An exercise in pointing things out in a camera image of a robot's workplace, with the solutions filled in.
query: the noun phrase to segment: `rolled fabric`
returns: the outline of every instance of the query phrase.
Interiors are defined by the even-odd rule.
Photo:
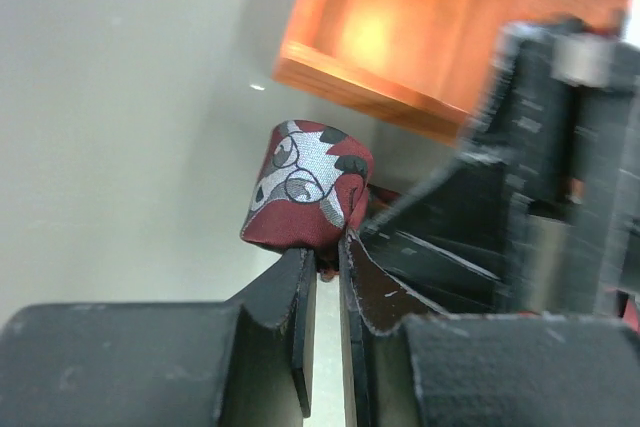
[[[290,120],[273,129],[241,238],[268,250],[314,249],[331,258],[366,214],[371,152],[344,132]]]

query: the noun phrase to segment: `gray wall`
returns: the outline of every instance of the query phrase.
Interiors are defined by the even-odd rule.
[[[270,80],[293,2],[0,0],[0,323],[34,302],[235,293],[273,261],[238,231],[282,120],[355,135],[391,187],[438,163],[447,149]],[[339,427],[335,282],[317,337],[309,425]]]

